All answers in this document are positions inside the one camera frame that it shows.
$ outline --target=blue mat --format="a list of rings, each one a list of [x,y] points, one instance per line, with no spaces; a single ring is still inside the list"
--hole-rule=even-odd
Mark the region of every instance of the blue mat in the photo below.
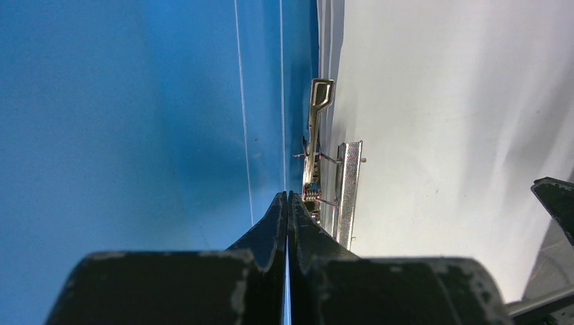
[[[0,324],[41,323],[87,253],[222,249],[299,191],[315,1],[0,13]]]

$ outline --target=black plastic part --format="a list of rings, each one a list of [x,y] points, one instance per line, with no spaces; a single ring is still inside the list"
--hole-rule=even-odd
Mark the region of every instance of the black plastic part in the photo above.
[[[476,261],[359,259],[310,220],[299,195],[289,210],[293,324],[511,324]]]
[[[560,226],[570,245],[574,246],[574,184],[545,177],[534,181],[531,190],[558,226]],[[553,319],[550,316],[551,313],[572,304],[574,304],[574,294],[521,313],[513,317],[513,320],[517,325],[551,324]]]
[[[281,324],[287,254],[293,324],[510,323],[478,263],[360,259],[293,193],[226,251],[89,255],[47,323]]]
[[[85,257],[47,324],[281,324],[286,201],[228,251]]]
[[[574,246],[574,184],[546,177],[534,181],[531,190]]]

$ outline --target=metal latch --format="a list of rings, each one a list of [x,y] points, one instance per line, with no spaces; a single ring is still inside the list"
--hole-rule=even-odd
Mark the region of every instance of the metal latch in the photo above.
[[[337,158],[333,159],[321,151],[319,144],[319,115],[333,103],[335,82],[330,79],[313,79],[309,105],[309,142],[301,138],[305,157],[303,169],[303,190],[301,198],[309,214],[318,225],[326,217],[332,218],[331,236],[344,247],[351,247],[355,203],[359,185],[359,168],[366,159],[361,157],[363,142],[343,143],[338,147]],[[326,200],[321,189],[321,161],[326,159],[336,165],[335,198]],[[322,211],[322,203],[332,207],[332,212]]]

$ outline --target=spring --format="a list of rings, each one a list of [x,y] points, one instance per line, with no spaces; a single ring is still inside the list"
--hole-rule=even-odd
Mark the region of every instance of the spring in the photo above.
[[[321,196],[321,190],[305,190],[305,200],[307,201],[320,200]]]

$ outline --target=white surface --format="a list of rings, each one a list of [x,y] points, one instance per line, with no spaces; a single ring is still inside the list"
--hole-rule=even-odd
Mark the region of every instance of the white surface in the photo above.
[[[574,167],[574,2],[346,1],[344,23],[330,153],[368,159],[352,251],[473,257],[520,299],[550,220],[529,187]]]

